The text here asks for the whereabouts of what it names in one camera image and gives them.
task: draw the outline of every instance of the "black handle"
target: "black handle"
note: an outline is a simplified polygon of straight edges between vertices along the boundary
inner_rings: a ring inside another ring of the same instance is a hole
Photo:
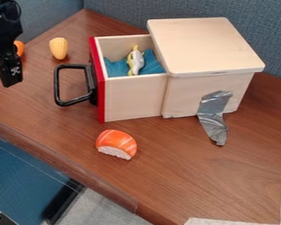
[[[59,72],[61,69],[84,69],[88,93],[86,95],[71,99],[69,101],[61,101],[60,82],[59,82]],[[93,105],[96,105],[97,104],[96,78],[92,73],[91,66],[86,64],[62,64],[57,66],[54,70],[54,99],[55,99],[55,103],[59,106],[70,106],[86,100],[90,100],[90,102]]]

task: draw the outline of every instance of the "gray tape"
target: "gray tape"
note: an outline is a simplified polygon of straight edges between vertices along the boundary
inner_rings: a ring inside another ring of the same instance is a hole
[[[207,135],[217,145],[224,145],[227,141],[228,127],[223,120],[223,111],[232,96],[231,91],[215,91],[203,96],[200,102],[198,119]]]

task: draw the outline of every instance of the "hinged lid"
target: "hinged lid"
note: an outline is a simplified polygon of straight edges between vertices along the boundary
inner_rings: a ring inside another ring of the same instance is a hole
[[[148,30],[172,76],[249,73],[264,68],[226,18],[150,19]]]

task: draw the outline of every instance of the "blue sponge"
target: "blue sponge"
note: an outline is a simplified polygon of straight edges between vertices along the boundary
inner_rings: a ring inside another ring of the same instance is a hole
[[[161,64],[155,59],[152,49],[144,51],[144,60],[145,66],[140,69],[140,75],[165,73]],[[130,68],[126,63],[126,58],[116,62],[111,62],[109,59],[104,58],[104,62],[108,77],[128,76],[127,73]]]

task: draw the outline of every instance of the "salmon nigiri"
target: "salmon nigiri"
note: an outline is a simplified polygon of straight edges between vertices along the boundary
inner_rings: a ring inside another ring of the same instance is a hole
[[[130,160],[136,153],[135,139],[119,130],[105,130],[98,136],[96,147],[99,152]]]

